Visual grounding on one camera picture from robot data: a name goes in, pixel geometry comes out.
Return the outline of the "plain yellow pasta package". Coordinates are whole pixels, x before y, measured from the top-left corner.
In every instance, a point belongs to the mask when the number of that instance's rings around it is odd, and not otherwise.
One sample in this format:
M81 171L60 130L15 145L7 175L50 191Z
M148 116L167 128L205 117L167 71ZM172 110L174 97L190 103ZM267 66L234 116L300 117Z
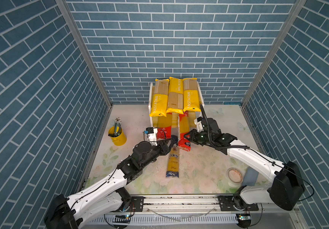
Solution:
M183 81L169 78L167 113L183 114Z

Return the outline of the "blue spaghetti package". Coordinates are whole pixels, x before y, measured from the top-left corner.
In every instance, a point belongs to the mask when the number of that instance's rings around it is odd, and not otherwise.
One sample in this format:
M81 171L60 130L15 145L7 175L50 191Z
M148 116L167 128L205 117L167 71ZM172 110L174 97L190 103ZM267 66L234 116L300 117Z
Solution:
M179 177L179 147L174 144L171 152L169 153L166 178Z

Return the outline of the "red yellow spaghetti package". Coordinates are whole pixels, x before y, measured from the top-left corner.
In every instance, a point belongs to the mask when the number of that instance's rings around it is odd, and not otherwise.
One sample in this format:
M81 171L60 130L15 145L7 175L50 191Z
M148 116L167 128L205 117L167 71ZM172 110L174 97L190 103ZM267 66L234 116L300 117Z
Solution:
M172 131L172 113L167 113L166 116L161 116L157 124L157 139L171 138Z

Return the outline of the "red labelled spaghetti package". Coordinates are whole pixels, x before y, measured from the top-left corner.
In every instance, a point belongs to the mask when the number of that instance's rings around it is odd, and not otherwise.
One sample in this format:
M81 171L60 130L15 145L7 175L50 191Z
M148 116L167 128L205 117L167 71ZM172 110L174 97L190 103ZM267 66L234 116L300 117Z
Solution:
M184 151L191 151L191 142L187 140L184 136L190 132L189 117L188 112L179 114L178 118L178 146Z

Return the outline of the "yellow Pastatime pasta package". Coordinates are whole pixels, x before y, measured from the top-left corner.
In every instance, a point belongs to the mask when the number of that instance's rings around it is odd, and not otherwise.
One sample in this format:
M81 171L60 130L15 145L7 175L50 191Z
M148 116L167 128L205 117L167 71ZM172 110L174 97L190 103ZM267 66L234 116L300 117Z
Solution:
M183 79L183 111L201 111L198 82L196 78Z
M167 116L169 79L155 80L150 117Z

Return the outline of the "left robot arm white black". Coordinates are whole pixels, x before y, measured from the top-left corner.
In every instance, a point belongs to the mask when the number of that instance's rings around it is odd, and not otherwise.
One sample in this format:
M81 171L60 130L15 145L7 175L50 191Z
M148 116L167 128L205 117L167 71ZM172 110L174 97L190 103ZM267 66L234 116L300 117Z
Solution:
M43 219L46 228L81 229L97 217L128 207L131 196L125 186L159 156L169 154L177 141L175 135L164 140L142 141L105 178L68 197L62 194L55 197Z

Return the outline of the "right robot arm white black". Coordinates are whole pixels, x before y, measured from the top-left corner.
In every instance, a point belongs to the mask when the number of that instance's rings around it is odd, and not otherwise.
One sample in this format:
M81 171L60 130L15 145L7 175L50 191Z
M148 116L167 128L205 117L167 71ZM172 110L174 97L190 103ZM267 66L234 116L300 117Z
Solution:
M290 211L305 192L304 180L299 167L289 161L283 163L248 147L229 133L222 133L212 118L198 118L197 129L184 138L194 144L208 146L245 163L264 176L269 184L260 187L242 185L233 194L232 202L238 210L256 203L274 203Z

